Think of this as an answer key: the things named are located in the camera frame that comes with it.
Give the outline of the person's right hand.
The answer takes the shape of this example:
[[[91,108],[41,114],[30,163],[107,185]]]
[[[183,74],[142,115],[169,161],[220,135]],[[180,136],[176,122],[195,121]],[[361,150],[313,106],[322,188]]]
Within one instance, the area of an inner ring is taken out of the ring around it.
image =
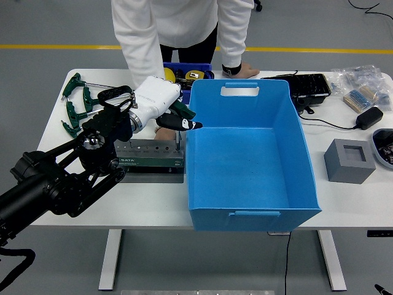
[[[164,127],[157,127],[155,129],[155,140],[175,140],[176,139],[176,132],[174,130],[164,128]]]

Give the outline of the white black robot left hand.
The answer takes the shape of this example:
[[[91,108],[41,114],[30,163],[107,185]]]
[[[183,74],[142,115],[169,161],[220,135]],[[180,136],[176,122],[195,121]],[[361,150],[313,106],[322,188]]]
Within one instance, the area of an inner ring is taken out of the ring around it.
[[[149,76],[134,91],[136,107],[130,108],[133,132],[140,132],[151,119],[160,127],[176,131],[202,128],[202,123],[192,120],[194,113],[178,100],[180,94],[180,85]]]

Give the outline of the person's left hand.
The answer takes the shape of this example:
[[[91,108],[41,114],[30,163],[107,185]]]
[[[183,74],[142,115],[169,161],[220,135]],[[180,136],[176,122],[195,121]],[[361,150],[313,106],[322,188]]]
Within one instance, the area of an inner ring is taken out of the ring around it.
[[[245,62],[242,62],[240,71],[237,74],[228,74],[225,71],[222,71],[223,77],[230,79],[248,79],[258,75],[259,73],[259,69],[254,69],[249,63]]]

